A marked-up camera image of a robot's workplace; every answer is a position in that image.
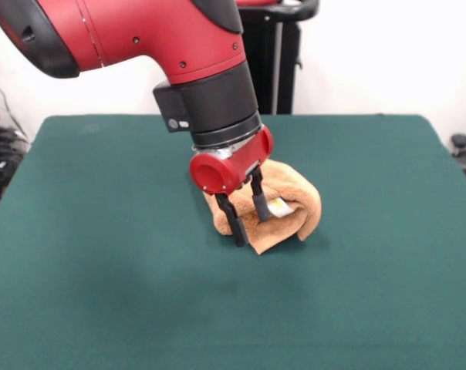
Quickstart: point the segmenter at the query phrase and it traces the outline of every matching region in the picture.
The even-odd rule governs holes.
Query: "red robot arm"
[[[192,178],[216,195],[237,244],[247,240],[229,194],[250,181],[259,218],[269,219],[260,166],[273,140],[258,114],[235,0],[2,0],[0,26],[56,78],[154,59],[167,76],[154,90],[166,127],[191,134]]]

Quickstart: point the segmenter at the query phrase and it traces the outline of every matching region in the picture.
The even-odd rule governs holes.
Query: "green table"
[[[214,230],[160,117],[49,119],[0,205],[0,370],[466,369],[466,177],[418,116],[266,117],[305,244]]]

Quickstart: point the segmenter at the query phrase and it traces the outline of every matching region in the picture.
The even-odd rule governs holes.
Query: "black cable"
[[[27,149],[17,146],[23,142],[15,129],[0,127],[0,200],[27,153]]]
[[[19,131],[22,133],[22,135],[24,135],[24,137],[28,137],[28,136],[25,134],[24,129],[20,126],[19,121],[17,121],[17,119],[15,119],[14,115],[12,114],[12,111],[10,110],[10,106],[8,106],[7,96],[5,95],[5,93],[3,92],[2,89],[0,89],[0,94],[2,95],[3,102],[4,102],[4,104],[5,104],[5,110],[6,110],[7,113],[10,115],[10,118],[12,118],[13,123],[14,123],[15,126],[19,129]]]

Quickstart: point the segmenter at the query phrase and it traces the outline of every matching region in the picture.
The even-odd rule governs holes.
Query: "white tag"
[[[267,202],[267,207],[277,218],[283,218],[295,212],[286,202],[281,198],[276,198]]]

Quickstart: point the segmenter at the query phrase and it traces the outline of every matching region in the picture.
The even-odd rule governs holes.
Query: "towel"
[[[244,185],[236,190],[229,199],[243,220],[250,245],[258,255],[297,235],[305,241],[317,228],[322,216],[322,201],[319,191],[291,166],[274,160],[266,160],[262,166],[262,189],[270,208],[276,204],[281,208],[289,207],[288,212],[281,210],[261,223],[252,199],[252,187]],[[219,209],[214,196],[204,193],[212,212],[214,226],[222,235],[231,235],[231,228],[225,213]]]

